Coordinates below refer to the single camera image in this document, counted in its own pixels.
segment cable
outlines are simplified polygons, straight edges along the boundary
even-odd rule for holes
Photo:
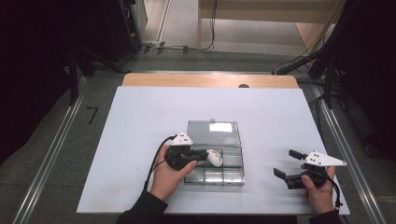
[[[305,67],[308,69],[308,70],[310,70],[311,68],[307,65],[307,64],[305,64]]]
[[[302,73],[302,71],[298,70],[298,68],[296,68],[296,71],[299,72],[299,73]]]
[[[161,161],[160,163],[158,163],[157,165],[155,165],[154,168],[152,168],[152,171],[151,171],[151,172],[153,172],[153,171],[155,170],[155,168],[157,168],[157,166],[161,165],[163,162],[165,162],[165,161]]]
[[[312,105],[315,105],[315,110],[317,112],[317,126],[318,126],[318,132],[320,135],[320,138],[322,140],[322,142],[324,142],[324,138],[323,138],[323,133],[321,131],[321,122],[320,122],[320,106],[321,106],[321,102],[323,100],[323,94],[321,94],[318,98],[314,99],[313,101],[308,103],[308,106],[311,107]]]
[[[150,176],[151,176],[151,173],[152,173],[152,171],[154,170],[154,164],[155,164],[155,161],[157,160],[157,157],[158,157],[158,154],[160,153],[160,151],[161,151],[161,148],[163,148],[163,145],[168,141],[168,140],[173,140],[173,139],[175,139],[175,137],[176,136],[169,136],[169,137],[167,137],[165,140],[163,140],[163,142],[160,144],[160,146],[158,147],[158,149],[157,149],[157,152],[155,153],[155,156],[154,156],[154,159],[152,160],[152,164],[151,164],[151,166],[149,167],[149,170],[148,170],[148,178],[147,178],[147,180],[146,180],[146,182],[145,182],[145,186],[143,187],[143,190],[148,190],[148,187],[149,187],[149,178],[150,178]]]
[[[343,5],[344,2],[345,2],[345,1],[341,1],[341,2],[338,4],[337,9],[334,11],[334,13],[332,14],[332,17],[329,19],[329,21],[326,23],[326,25],[325,25],[324,27],[327,27],[327,26],[332,22],[332,19],[334,19],[334,17],[335,17],[335,15],[337,14],[337,12],[338,12],[340,6]],[[317,35],[317,37],[315,38],[315,40],[306,48],[306,50],[305,50],[303,53],[301,53],[299,56],[295,57],[293,60],[288,61],[288,64],[285,64],[284,66],[289,65],[289,64],[294,64],[294,62],[295,62],[297,59],[303,57],[303,55],[304,55],[306,52],[308,52],[311,48],[314,47],[314,43],[317,43],[318,38],[319,38],[321,35],[323,35],[323,32],[324,32],[324,29]]]
[[[327,176],[327,180],[332,182],[332,187],[334,188],[335,193],[337,193],[337,197],[335,199],[335,210],[339,212],[340,206],[343,205],[342,203],[340,203],[340,195],[341,195],[340,189],[338,188],[338,185],[329,176]]]
[[[293,64],[293,63],[283,64],[282,66],[278,67],[278,68],[275,70],[275,72],[274,72],[274,76],[276,76],[276,72],[277,72],[277,70],[279,70],[279,68],[283,68],[283,67],[288,66],[288,65],[291,65],[291,64]]]
[[[212,32],[212,42],[210,43],[210,45],[202,50],[207,50],[207,49],[214,49],[215,48],[215,21],[216,21],[216,11],[218,8],[218,0],[215,0],[215,3],[213,4],[213,10],[212,10],[212,18],[210,19],[210,30]]]
[[[189,46],[168,46],[168,47],[154,47],[154,48],[150,48],[150,49],[172,49],[172,50],[184,50],[184,48],[188,48],[188,49],[192,49],[192,50],[197,50],[197,51],[206,51],[206,50],[208,50],[208,49],[214,49],[214,47],[215,47],[215,20],[216,20],[216,12],[217,12],[217,8],[218,8],[218,0],[216,0],[215,1],[215,3],[214,3],[214,5],[213,5],[213,10],[212,10],[212,17],[211,17],[211,19],[210,19],[210,31],[211,31],[211,33],[212,33],[212,42],[210,43],[210,45],[207,47],[207,48],[205,48],[205,49],[197,49],[197,48],[192,48],[192,47],[189,47]],[[127,64],[129,61],[131,61],[131,59],[134,57],[134,56],[136,56],[136,55],[138,55],[138,54],[141,54],[141,53],[143,53],[144,52],[144,50],[142,49],[142,50],[140,50],[140,51],[138,51],[137,53],[135,53],[135,54],[133,54],[133,55],[131,55],[131,56],[129,56],[128,57],[128,59],[124,62],[124,63],[121,63],[121,64],[119,64],[119,67],[123,67],[125,64]]]

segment gray floor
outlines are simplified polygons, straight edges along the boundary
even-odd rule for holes
[[[172,50],[166,50],[163,54],[157,55],[157,52],[153,50],[147,54],[138,55],[125,68],[132,71],[266,72],[276,69],[290,59],[290,56],[225,52],[191,51],[183,55],[181,51]],[[117,215],[77,214],[76,210],[115,90],[121,82],[122,75],[110,70],[99,71],[95,77],[90,78],[80,109],[50,172],[47,184],[35,205],[29,223],[114,223],[116,221]],[[300,83],[300,87],[304,90],[307,101],[315,98],[312,84]],[[23,196],[62,122],[68,100],[69,95],[66,93],[41,122],[29,143],[1,165],[0,223],[10,223],[15,217]],[[355,150],[354,154],[383,213],[389,223],[396,223],[394,199],[389,200],[385,197],[395,195],[396,178],[393,172],[396,169],[396,163],[377,161],[365,156],[363,144],[347,113],[338,108],[336,102],[333,104],[341,120],[340,123],[346,131],[347,139]],[[87,109],[87,106],[99,107],[92,124],[89,124],[92,111]],[[320,118],[328,153],[342,158],[325,119],[322,115]],[[351,215],[346,216],[349,223],[371,223],[348,170],[338,169],[337,176],[343,184],[342,190],[351,211]],[[304,216],[298,217],[299,223],[307,223],[307,219],[308,217]]]
[[[213,51],[293,56],[305,51],[293,22],[216,20],[215,24]],[[208,19],[202,19],[201,33],[198,30],[198,1],[171,1],[161,39],[165,46],[204,49],[210,45],[211,38]]]

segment hand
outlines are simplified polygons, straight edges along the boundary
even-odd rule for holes
[[[327,175],[334,179],[335,167],[330,166],[327,168]],[[329,180],[323,184],[320,189],[315,187],[314,182],[308,175],[301,177],[305,185],[304,195],[308,197],[309,203],[311,204],[314,214],[327,213],[334,210],[332,205],[332,183]]]
[[[154,180],[150,191],[151,194],[163,201],[175,191],[180,180],[189,174],[197,164],[197,161],[191,161],[180,171],[174,170],[164,161],[168,148],[169,146],[167,145],[163,146],[155,161],[156,165],[163,162],[154,170]]]

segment metal rail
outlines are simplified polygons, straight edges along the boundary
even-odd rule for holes
[[[157,35],[158,42],[161,42],[161,39],[163,38],[163,27],[165,26],[166,18],[168,17],[168,12],[169,12],[169,7],[171,5],[171,1],[172,0],[166,1],[165,10],[163,11],[163,18],[161,19],[160,30],[158,31],[158,35]]]
[[[316,96],[320,96],[323,93],[323,90],[319,88],[317,85],[313,85],[313,90]],[[388,223],[381,212],[381,209],[376,201],[376,198],[364,177],[364,174],[353,156],[352,149],[338,123],[336,116],[333,111],[330,110],[325,104],[321,106],[324,117],[329,123],[330,129],[332,131],[332,135],[334,136],[335,142],[340,149],[340,152],[347,162],[347,169],[352,177],[352,180],[358,190],[359,195],[361,196],[361,201],[369,215],[372,223],[378,224],[386,224]]]
[[[85,90],[88,86],[88,79],[83,77],[79,82],[79,92],[77,100],[74,105],[69,106],[67,112],[64,116],[64,120],[56,133],[52,144],[49,147],[49,151],[41,163],[41,166],[35,175],[35,179],[30,185],[29,189],[26,191],[26,194],[23,198],[20,209],[18,210],[17,215],[13,221],[14,224],[27,223],[30,215],[32,215],[33,209],[35,208],[35,204],[40,197],[40,194],[47,182],[47,179],[50,175],[50,171],[52,170],[53,164],[58,157],[59,151],[62,148],[64,143],[64,139],[69,132],[70,126],[73,123],[73,120],[78,112],[79,106],[81,105],[82,99],[84,97]]]

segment sleeve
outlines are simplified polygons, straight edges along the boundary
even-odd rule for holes
[[[311,224],[326,224],[326,223],[343,224],[341,222],[340,217],[338,216],[337,211],[335,211],[335,210],[311,217],[311,218],[309,218],[309,223],[311,223]]]
[[[119,216],[117,224],[158,223],[167,206],[167,203],[144,190],[131,210]]]

